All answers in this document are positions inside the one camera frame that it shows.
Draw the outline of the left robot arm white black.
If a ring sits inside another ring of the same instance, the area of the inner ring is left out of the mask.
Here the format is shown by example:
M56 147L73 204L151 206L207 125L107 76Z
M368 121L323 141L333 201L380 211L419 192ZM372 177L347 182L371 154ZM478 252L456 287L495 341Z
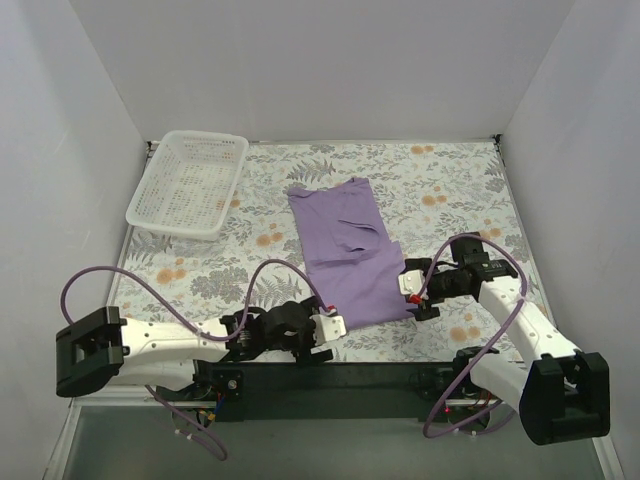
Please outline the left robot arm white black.
M179 391L205 382L207 363L252 361L268 351L290 353L302 365L332 359L325 344L346 334L335 307L316 298L288 301L269 311L252 307L195 329L144 322L103 307L56 335L56 394L77 398L108 385Z

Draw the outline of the white plastic basket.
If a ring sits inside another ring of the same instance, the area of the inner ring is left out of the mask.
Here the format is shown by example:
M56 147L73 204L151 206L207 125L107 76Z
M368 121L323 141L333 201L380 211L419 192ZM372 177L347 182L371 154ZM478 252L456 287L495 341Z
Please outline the white plastic basket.
M245 164L241 136L174 130L162 138L127 208L129 225L158 234L213 241Z

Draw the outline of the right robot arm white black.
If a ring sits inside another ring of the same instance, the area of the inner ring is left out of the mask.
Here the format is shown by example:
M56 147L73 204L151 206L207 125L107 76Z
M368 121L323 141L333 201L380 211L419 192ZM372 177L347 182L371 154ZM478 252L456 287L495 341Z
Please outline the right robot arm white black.
M454 393L486 391L508 405L536 445L604 437L610 432L610 371L604 357L567 339L528 300L528 280L502 247L462 233L440 248L452 259L409 258L398 277L400 293L417 321L438 316L438 304L470 296L499 324L482 347L459 351L453 379L423 425L431 426Z

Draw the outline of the purple t shirt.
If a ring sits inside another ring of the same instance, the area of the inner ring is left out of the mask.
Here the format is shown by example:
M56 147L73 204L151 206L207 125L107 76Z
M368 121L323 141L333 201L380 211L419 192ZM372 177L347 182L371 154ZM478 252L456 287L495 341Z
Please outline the purple t shirt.
M291 188L288 201L307 275L349 330L410 317L398 285L403 253L388 235L368 179L328 190Z

